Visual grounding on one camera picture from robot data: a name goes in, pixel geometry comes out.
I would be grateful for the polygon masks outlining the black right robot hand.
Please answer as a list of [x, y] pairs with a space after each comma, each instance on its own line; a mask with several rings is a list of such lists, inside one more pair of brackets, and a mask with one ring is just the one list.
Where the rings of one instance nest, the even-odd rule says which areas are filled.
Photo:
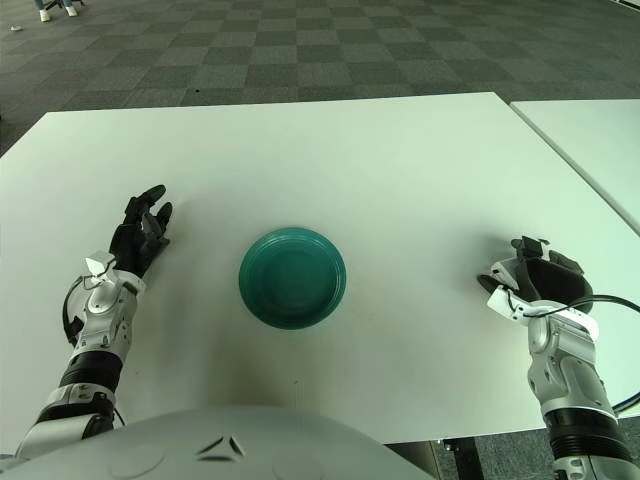
[[549, 242], [528, 236], [511, 240], [515, 254], [495, 262], [488, 273], [476, 277], [489, 293], [501, 290], [509, 308], [517, 310], [515, 301], [529, 305], [570, 305], [583, 300], [574, 309], [588, 314], [593, 306], [586, 298], [593, 294], [580, 264], [549, 248]]

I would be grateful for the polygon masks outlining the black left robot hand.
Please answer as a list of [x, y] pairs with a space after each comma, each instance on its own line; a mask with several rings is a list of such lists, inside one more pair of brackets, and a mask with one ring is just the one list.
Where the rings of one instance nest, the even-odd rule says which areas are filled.
[[117, 226], [109, 247], [115, 257], [115, 269], [143, 278], [169, 245], [165, 233], [173, 213], [172, 203], [166, 202], [156, 213], [151, 211], [165, 193], [166, 187], [160, 184], [130, 198], [124, 220]]

